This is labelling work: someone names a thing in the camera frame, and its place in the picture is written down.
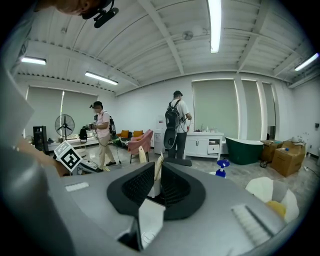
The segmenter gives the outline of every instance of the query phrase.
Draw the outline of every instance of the chair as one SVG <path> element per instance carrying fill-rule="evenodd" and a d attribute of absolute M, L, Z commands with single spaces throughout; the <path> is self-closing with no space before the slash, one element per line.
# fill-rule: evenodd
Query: chair
<path fill-rule="evenodd" d="M 121 138 L 129 138 L 129 130 L 122 130 L 121 133 L 117 133 L 116 135 Z"/>
<path fill-rule="evenodd" d="M 132 134 L 132 137 L 140 137 L 143 134 L 144 134 L 143 130 L 134 130 L 133 134 Z"/>
<path fill-rule="evenodd" d="M 139 154 L 139 147 L 142 146 L 147 160 L 149 162 L 149 151 L 151 150 L 151 138 L 154 134 L 153 130 L 147 130 L 143 135 L 139 137 L 132 137 L 131 140 L 128 142 L 128 152 L 130 152 L 130 164 L 132 162 L 132 155 Z"/>

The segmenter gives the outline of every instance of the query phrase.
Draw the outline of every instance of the green bathtub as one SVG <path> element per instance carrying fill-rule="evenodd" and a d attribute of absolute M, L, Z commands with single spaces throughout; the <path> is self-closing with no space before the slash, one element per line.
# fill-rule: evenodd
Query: green bathtub
<path fill-rule="evenodd" d="M 229 160 L 237 165 L 248 165 L 259 160 L 264 144 L 261 141 L 225 137 Z"/>

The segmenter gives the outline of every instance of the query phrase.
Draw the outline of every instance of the speaker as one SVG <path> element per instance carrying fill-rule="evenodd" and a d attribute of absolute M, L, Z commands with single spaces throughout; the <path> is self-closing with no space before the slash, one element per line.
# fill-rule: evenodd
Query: speaker
<path fill-rule="evenodd" d="M 177 137 L 177 131 L 175 128 L 167 128 L 164 133 L 163 145 L 165 149 L 170 150 L 175 142 Z"/>
<path fill-rule="evenodd" d="M 47 141 L 47 127 L 34 126 L 33 127 L 34 146 L 37 150 L 49 155 L 48 141 Z"/>

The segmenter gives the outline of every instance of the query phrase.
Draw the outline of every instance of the tiled floor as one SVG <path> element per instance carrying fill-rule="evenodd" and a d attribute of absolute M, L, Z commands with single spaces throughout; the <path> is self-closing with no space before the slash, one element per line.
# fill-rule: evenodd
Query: tiled floor
<path fill-rule="evenodd" d="M 117 166 L 111 166 L 109 168 L 111 171 L 116 171 L 130 165 L 130 154 L 128 153 L 127 149 L 118 148 L 117 155 L 117 148 L 113 145 L 111 145 L 110 148 L 116 162 L 119 163 L 118 155 L 121 160 L 121 164 Z M 99 163 L 98 149 L 98 146 L 88 147 L 88 154 L 84 158 Z M 158 154 L 154 154 L 152 150 L 149 153 L 149 160 L 157 161 L 159 156 L 160 155 Z M 210 173 L 219 169 L 215 159 L 201 157 L 187 157 L 187 159 L 192 161 L 192 168 L 201 172 Z M 139 162 L 138 155 L 132 157 L 131 165 L 136 165 Z M 316 165 L 316 160 L 314 158 L 305 158 L 303 166 L 310 168 L 320 177 L 320 167 Z M 269 177 L 272 180 L 278 180 L 286 183 L 288 188 L 296 196 L 300 213 L 303 213 L 308 209 L 309 200 L 313 198 L 313 193 L 317 189 L 320 182 L 320 178 L 311 170 L 305 171 L 305 169 L 302 167 L 299 172 L 296 172 L 289 177 L 283 177 L 269 165 L 266 168 L 261 168 L 259 162 L 248 165 L 237 165 L 231 163 L 231 165 L 225 169 L 227 179 L 232 180 L 242 188 L 245 188 L 250 180 L 259 177 Z"/>

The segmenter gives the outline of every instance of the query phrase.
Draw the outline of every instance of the headset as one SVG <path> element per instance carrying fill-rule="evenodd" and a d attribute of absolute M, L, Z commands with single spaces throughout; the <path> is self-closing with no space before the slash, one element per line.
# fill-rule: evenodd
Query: headset
<path fill-rule="evenodd" d="M 112 4 L 109 11 L 105 11 L 104 8 L 107 7 L 111 2 Z M 111 20 L 114 16 L 117 15 L 117 13 L 119 12 L 119 9 L 114 8 L 114 5 L 115 5 L 115 0 L 100 0 L 100 4 L 97 8 L 90 10 L 87 13 L 83 13 L 81 14 L 81 16 L 84 20 L 89 20 L 98 14 L 98 16 L 93 18 L 93 20 L 95 21 L 94 27 L 98 29 L 107 21 Z"/>

